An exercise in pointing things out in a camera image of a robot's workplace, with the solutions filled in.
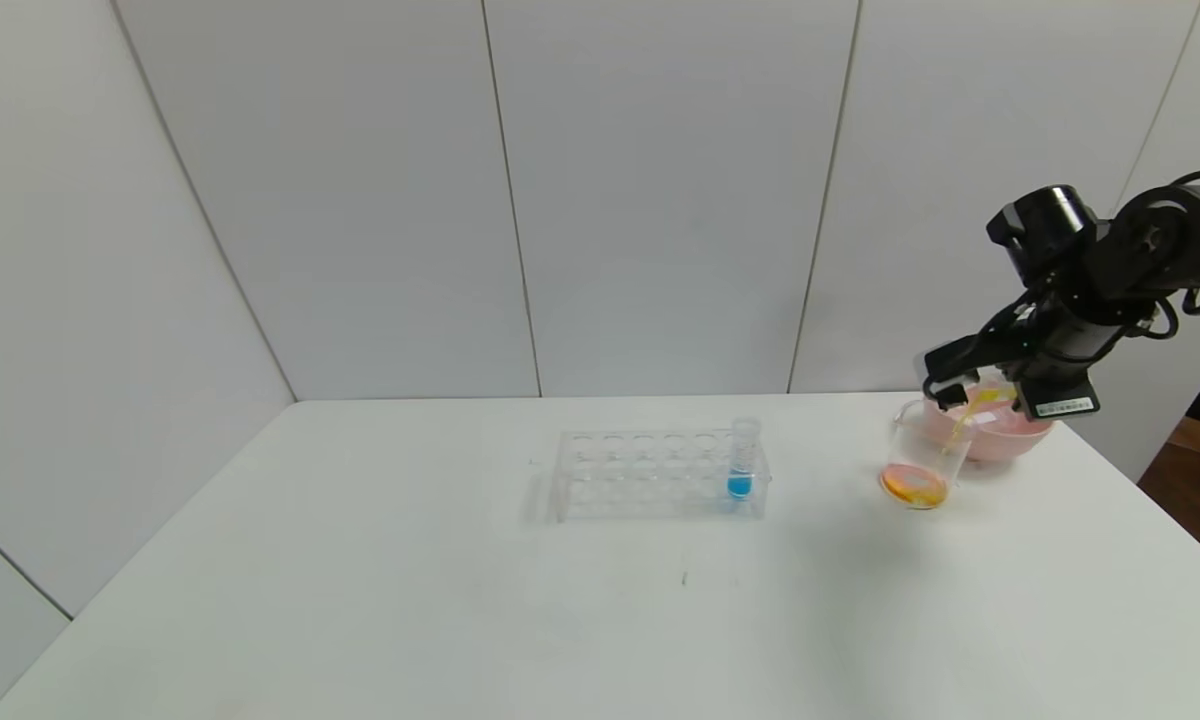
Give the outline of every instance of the test tube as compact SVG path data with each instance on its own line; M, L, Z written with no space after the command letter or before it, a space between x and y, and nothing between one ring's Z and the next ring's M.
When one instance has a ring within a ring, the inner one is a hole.
M733 446L728 449L728 494L751 494L751 480L756 474L756 455L760 451L760 420L738 418L733 420Z

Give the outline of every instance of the white table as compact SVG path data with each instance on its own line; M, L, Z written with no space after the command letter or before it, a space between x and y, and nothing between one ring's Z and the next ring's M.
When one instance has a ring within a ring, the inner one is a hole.
M306 402L0 720L1200 718L1200 547L1068 428L919 512L901 392ZM528 518L560 430L764 421L761 521Z

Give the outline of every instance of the pink bowl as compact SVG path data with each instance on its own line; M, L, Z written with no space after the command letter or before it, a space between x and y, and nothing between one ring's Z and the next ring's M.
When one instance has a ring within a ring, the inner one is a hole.
M940 437L948 437L966 409L967 406L952 407L943 413L931 400L925 400L925 424ZM1054 428L1054 420L1033 421L1015 413L1008 400L979 406L970 420L976 432L974 442L968 446L968 460L984 462L1014 460L1034 448Z

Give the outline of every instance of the test tube rack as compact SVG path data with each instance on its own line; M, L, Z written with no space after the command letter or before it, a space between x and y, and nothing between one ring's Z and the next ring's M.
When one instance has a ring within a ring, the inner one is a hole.
M751 492L728 492L732 430L604 430L560 437L550 515L589 518L764 516L770 474L756 448Z

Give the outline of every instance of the wooden floor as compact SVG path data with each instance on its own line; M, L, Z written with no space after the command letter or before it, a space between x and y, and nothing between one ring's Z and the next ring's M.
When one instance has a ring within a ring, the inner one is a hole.
M1138 487L1200 542L1199 425L1190 420L1178 426Z

